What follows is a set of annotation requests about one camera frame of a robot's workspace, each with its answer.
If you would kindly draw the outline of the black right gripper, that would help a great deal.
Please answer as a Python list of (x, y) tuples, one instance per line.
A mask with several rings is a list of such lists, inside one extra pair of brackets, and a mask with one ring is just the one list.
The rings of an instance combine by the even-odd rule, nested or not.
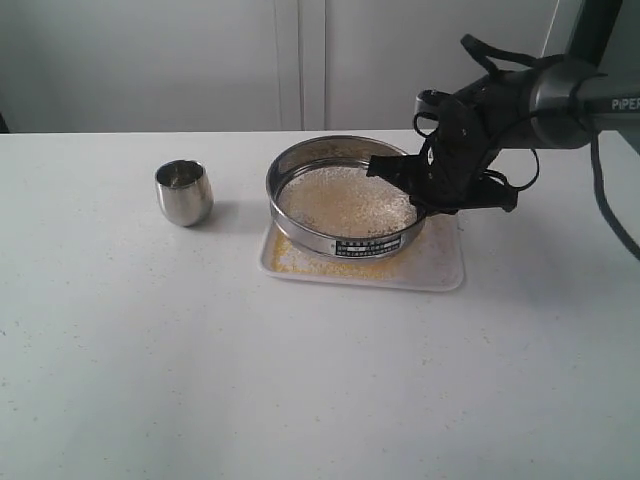
[(376, 177), (410, 196), (427, 216), (499, 208), (507, 213), (518, 194), (535, 184), (512, 185), (490, 164), (504, 148), (515, 148), (531, 132), (529, 95), (534, 74), (501, 71), (450, 94), (439, 106), (439, 121), (420, 120), (420, 154), (373, 155), (366, 176)]

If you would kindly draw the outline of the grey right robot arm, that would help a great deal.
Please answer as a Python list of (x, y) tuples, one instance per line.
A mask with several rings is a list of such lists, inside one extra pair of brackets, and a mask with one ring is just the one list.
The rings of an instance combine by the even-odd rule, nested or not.
[(490, 165), (504, 149), (577, 149), (601, 131), (639, 124), (639, 81), (556, 56), (499, 70), (452, 93), (423, 91), (416, 115), (434, 120), (415, 155), (374, 156), (367, 168), (426, 214), (513, 210), (519, 190)]

